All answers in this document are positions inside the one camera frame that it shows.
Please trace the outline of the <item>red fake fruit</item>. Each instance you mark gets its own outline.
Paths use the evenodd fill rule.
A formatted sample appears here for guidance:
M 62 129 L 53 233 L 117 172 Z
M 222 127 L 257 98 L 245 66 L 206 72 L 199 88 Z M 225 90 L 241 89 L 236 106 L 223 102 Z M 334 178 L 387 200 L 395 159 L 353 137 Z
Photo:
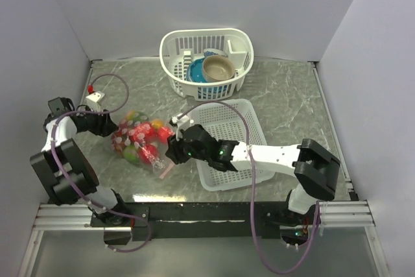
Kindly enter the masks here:
M 133 139 L 135 141 L 154 141 L 157 139 L 157 131 L 150 123 L 141 123 L 134 128 Z

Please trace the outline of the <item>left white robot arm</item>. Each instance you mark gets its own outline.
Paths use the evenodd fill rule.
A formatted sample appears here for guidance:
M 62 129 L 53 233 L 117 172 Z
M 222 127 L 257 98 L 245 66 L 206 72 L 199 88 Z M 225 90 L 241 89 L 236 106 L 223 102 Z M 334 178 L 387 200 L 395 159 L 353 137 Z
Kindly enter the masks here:
M 57 97 L 48 102 L 50 114 L 43 128 L 47 140 L 42 150 L 30 157 L 49 201 L 57 206 L 75 204 L 85 195 L 88 208 L 105 225 L 122 226 L 129 221 L 129 211 L 120 194 L 99 185 L 98 177 L 75 143 L 81 132 L 108 137 L 118 129 L 109 114 L 82 113 L 75 110 L 71 99 Z

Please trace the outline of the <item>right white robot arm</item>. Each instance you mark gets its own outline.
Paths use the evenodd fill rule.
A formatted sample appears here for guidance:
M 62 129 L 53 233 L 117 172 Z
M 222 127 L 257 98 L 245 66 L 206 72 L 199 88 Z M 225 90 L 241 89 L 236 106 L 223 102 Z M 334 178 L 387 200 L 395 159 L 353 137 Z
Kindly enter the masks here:
M 215 139 L 201 125 L 193 125 L 167 139 L 166 156 L 175 164 L 193 158 L 218 171 L 270 171 L 295 177 L 283 209 L 291 224 L 300 223 L 317 201 L 335 199 L 340 160 L 313 139 L 299 145 L 249 145 L 242 141 Z

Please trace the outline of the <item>green fake fruit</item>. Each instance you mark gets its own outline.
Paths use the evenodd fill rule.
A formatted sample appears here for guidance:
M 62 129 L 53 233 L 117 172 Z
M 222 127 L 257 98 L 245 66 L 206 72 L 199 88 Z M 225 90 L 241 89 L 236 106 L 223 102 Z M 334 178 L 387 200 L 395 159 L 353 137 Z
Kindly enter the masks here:
M 133 145 L 127 146 L 123 151 L 123 157 L 126 161 L 130 163 L 139 163 L 140 158 L 137 153 L 136 148 Z

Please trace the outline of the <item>orange fake fruit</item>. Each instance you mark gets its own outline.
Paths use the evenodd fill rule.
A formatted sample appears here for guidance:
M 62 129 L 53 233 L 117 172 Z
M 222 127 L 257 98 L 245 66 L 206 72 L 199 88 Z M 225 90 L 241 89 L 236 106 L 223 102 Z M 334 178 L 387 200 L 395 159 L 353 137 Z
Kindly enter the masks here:
M 154 129 L 158 130 L 164 125 L 164 122 L 161 119 L 153 119 L 151 125 Z

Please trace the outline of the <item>red fake tomato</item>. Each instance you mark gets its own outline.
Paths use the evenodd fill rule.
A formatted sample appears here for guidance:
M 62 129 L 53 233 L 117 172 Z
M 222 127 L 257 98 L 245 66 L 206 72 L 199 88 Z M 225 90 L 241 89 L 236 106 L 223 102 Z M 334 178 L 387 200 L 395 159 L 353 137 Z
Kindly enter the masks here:
M 167 126 L 162 126 L 158 129 L 158 139 L 163 144 L 167 144 L 168 139 L 173 135 L 175 135 L 174 131 Z

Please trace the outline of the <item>clear zip top bag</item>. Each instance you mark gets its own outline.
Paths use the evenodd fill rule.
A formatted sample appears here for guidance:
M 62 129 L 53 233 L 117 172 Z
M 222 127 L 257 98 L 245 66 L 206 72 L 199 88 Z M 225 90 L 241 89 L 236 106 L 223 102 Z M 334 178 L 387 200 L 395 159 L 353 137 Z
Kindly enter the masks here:
M 163 144 L 158 137 L 154 141 L 135 141 L 133 139 L 134 128 L 141 123 L 150 123 L 144 112 L 138 110 L 129 111 L 118 124 L 118 129 L 111 135 L 112 149 L 122 158 L 124 149 L 133 145 L 140 158 L 139 163 L 132 163 L 144 169 L 152 171 L 159 179 L 164 179 L 174 167 L 174 163 L 166 157 L 168 144 Z

